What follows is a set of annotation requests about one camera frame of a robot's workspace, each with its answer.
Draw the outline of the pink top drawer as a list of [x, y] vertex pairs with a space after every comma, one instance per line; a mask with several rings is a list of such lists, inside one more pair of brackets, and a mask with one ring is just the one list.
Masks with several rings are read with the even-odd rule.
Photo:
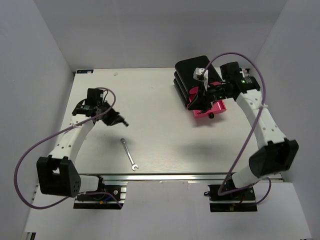
[[191, 89], [189, 90], [189, 94], [190, 94], [190, 95], [195, 95], [195, 94], [198, 92], [198, 89], [199, 89], [198, 86], [191, 88]]

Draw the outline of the pink drawer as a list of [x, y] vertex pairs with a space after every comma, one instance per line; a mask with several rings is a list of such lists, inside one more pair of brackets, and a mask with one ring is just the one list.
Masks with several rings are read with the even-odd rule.
[[224, 103], [223, 100], [218, 100], [212, 104], [212, 107], [210, 110], [204, 112], [201, 110], [192, 110], [193, 116], [195, 119], [200, 119], [200, 118], [209, 118], [213, 119], [215, 115], [222, 114], [227, 110], [227, 107]]
[[189, 90], [189, 94], [190, 94], [190, 95], [195, 95], [195, 94], [198, 92], [198, 89], [199, 89], [198, 86], [191, 88], [191, 89]]

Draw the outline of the black drawer cabinet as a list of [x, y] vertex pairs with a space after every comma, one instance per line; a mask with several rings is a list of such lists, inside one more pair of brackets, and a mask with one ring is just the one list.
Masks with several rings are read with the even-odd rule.
[[[173, 83], [186, 108], [196, 95], [189, 94], [189, 90], [203, 85], [202, 82], [193, 78], [193, 73], [196, 68], [205, 68], [209, 62], [210, 60], [206, 55], [201, 55], [198, 57], [181, 60], [175, 64]], [[207, 111], [211, 107], [212, 105], [207, 103]]]

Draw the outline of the silver combination wrench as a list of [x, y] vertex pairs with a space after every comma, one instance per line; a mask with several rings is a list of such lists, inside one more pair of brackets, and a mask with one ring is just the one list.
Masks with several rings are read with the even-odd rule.
[[122, 146], [123, 146], [123, 148], [124, 148], [124, 150], [125, 150], [125, 152], [127, 154], [127, 157], [129, 159], [129, 161], [130, 161], [131, 170], [135, 172], [139, 168], [139, 166], [134, 162], [134, 160], [132, 158], [132, 155], [130, 153], [130, 150], [129, 150], [128, 146], [127, 146], [126, 140], [124, 138], [121, 138], [120, 142], [122, 143]]

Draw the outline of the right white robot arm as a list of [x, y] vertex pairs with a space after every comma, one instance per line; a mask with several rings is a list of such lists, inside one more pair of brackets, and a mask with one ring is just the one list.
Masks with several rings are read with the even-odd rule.
[[245, 142], [255, 136], [258, 150], [249, 158], [248, 165], [233, 173], [228, 171], [217, 194], [236, 200], [244, 189], [273, 174], [288, 171], [298, 152], [296, 140], [289, 140], [280, 130], [265, 104], [266, 90], [253, 76], [243, 76], [237, 62], [220, 67], [222, 82], [209, 84], [209, 71], [197, 67], [193, 78], [200, 82], [197, 93], [188, 104], [188, 110], [208, 110], [219, 100], [234, 99], [245, 114], [251, 130]]

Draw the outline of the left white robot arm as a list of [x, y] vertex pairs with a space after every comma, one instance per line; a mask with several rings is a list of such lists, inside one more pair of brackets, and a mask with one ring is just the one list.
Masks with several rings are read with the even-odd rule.
[[96, 200], [105, 196], [106, 187], [101, 177], [80, 175], [75, 162], [87, 135], [98, 121], [107, 126], [129, 125], [114, 110], [114, 104], [106, 101], [110, 92], [104, 87], [89, 88], [86, 98], [72, 111], [69, 127], [56, 147], [47, 157], [37, 160], [36, 169], [42, 194], [74, 198], [88, 192]]

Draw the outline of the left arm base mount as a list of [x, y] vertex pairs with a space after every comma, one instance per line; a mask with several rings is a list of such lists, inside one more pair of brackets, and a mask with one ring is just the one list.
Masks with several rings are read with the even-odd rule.
[[126, 199], [127, 182], [122, 180], [110, 180], [106, 176], [95, 176], [93, 183], [96, 188], [80, 190], [75, 197], [73, 208], [78, 210], [121, 210]]

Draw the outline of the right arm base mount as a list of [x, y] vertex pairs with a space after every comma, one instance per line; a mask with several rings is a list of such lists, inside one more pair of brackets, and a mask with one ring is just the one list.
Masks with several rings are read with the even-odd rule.
[[218, 184], [208, 185], [203, 195], [209, 198], [211, 213], [257, 212], [256, 196], [253, 188], [240, 190], [227, 195], [218, 195]]

